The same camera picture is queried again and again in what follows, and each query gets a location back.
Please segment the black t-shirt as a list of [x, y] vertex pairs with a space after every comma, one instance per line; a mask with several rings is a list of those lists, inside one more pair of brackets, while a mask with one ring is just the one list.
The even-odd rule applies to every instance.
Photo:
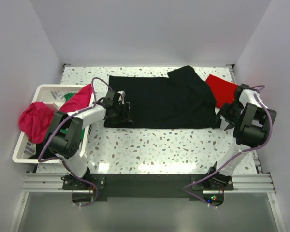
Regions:
[[167, 77], [110, 76], [109, 85], [125, 91], [132, 122], [115, 124], [107, 119], [106, 128], [220, 128], [214, 94], [189, 65], [168, 72]]

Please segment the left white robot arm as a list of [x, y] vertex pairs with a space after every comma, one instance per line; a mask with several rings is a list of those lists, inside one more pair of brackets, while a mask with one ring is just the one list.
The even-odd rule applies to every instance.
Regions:
[[89, 167], [81, 155], [81, 147], [87, 142], [87, 133], [82, 136], [82, 131], [106, 119], [112, 124], [131, 123], [130, 103], [99, 103], [75, 112], [56, 112], [46, 133], [38, 162], [59, 160], [69, 173], [68, 178], [63, 179], [66, 185], [92, 187], [96, 190], [89, 177]]

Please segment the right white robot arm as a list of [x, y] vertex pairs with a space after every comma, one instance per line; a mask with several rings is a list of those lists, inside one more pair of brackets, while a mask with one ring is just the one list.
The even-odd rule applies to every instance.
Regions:
[[228, 122], [225, 130], [233, 130], [233, 142], [224, 156], [209, 168], [201, 185], [222, 189], [232, 183], [232, 174], [251, 151], [265, 146], [272, 133], [277, 112], [264, 105], [260, 97], [263, 86], [241, 84], [235, 89], [234, 101], [226, 103], [216, 115], [216, 122]]

